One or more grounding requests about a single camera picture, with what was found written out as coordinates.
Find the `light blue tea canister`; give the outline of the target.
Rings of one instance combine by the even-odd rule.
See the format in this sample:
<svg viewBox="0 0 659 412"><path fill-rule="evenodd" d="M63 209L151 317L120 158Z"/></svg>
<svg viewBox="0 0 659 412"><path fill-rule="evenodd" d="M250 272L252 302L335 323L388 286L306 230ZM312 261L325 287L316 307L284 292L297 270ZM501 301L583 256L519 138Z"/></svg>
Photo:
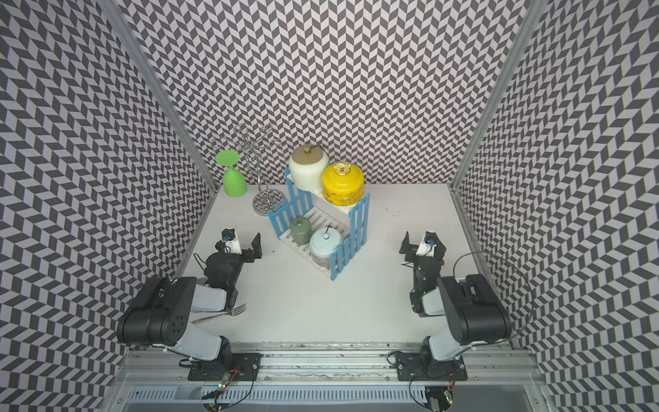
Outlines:
<svg viewBox="0 0 659 412"><path fill-rule="evenodd" d="M312 235L310 249L314 262L320 266L331 267L330 257L341 245L343 237L331 226L319 228Z"/></svg>

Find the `blue white two-tier shelf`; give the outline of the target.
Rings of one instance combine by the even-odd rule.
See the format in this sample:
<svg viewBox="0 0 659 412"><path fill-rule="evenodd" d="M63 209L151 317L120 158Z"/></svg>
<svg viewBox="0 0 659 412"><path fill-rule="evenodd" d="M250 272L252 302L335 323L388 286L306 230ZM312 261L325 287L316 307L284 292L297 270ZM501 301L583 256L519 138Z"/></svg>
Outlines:
<svg viewBox="0 0 659 412"><path fill-rule="evenodd" d="M307 192L298 189L287 168L284 170L284 176L289 197L268 212L276 237L334 281L367 243L371 195L365 194L354 205L336 206L329 203L321 192ZM338 250L333 252L329 258L328 268L314 262L308 245L297 245L293 241L290 226L294 219L301 216L310 221L312 232L316 232L320 228L334 228L341 235L342 242L339 244Z"/></svg>

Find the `yellow patterned tea canister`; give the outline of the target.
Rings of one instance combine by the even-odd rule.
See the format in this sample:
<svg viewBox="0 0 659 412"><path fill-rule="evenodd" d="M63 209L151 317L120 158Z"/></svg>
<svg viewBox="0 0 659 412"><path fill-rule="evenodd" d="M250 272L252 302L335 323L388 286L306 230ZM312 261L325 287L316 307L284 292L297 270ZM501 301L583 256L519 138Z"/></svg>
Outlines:
<svg viewBox="0 0 659 412"><path fill-rule="evenodd" d="M335 206L357 204L365 193L364 173L350 162L336 162L327 166L321 181L324 198Z"/></svg>

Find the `cream canister brown lid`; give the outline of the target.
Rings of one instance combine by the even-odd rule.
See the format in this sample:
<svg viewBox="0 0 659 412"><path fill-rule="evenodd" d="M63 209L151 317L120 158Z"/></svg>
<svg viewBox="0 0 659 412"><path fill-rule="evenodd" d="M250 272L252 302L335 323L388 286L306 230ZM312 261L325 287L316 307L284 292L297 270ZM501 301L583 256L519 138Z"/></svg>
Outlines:
<svg viewBox="0 0 659 412"><path fill-rule="evenodd" d="M321 146L307 144L293 151L288 169L298 189L318 192L323 189L322 175L329 164L329 156Z"/></svg>

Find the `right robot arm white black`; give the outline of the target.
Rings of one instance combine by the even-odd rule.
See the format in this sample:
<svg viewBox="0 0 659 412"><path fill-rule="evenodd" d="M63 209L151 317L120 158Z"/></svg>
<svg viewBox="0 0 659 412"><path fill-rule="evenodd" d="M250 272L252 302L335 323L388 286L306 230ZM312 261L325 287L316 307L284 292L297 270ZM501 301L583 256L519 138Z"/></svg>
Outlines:
<svg viewBox="0 0 659 412"><path fill-rule="evenodd" d="M432 376L466 351L502 343L513 325L498 295L481 274L457 278L443 276L446 247L434 232L426 232L419 245L403 238L399 253L412 269L411 308L421 318L439 318L446 326L420 346L420 365Z"/></svg>

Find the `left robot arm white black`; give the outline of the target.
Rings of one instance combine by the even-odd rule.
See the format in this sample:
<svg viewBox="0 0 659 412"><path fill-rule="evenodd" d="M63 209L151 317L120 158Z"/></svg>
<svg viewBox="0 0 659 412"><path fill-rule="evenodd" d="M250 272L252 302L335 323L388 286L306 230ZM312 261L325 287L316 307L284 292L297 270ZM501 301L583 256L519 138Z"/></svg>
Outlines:
<svg viewBox="0 0 659 412"><path fill-rule="evenodd" d="M225 370L233 368L229 340L203 330L194 313L206 313L205 320L245 312L238 307L237 283L245 264L263 257L261 235L251 247L240 247L233 228L221 232L216 252L199 263L203 278L182 276L174 280L152 277L139 290L128 309L120 317L116 330L120 343L163 348L197 363L217 362Z"/></svg>

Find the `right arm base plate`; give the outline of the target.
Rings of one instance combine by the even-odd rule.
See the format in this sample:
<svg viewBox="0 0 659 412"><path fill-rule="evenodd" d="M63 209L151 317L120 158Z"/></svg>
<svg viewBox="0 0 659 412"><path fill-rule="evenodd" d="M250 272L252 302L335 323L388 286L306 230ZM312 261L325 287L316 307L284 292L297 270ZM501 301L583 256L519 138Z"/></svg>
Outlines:
<svg viewBox="0 0 659 412"><path fill-rule="evenodd" d="M402 382L462 382L468 379L462 358L434 360L431 355L393 351L387 356L387 362L396 370L397 378Z"/></svg>

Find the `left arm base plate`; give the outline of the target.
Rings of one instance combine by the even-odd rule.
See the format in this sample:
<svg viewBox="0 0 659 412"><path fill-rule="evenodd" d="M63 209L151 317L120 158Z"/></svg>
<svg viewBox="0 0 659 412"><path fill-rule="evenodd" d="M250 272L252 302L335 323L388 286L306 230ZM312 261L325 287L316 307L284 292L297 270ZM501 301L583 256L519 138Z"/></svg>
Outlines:
<svg viewBox="0 0 659 412"><path fill-rule="evenodd" d="M233 378L233 382L253 382L257 379L261 360L259 353L233 354L230 360L213 360L212 362L192 362L187 380L199 382L219 382L226 375Z"/></svg>

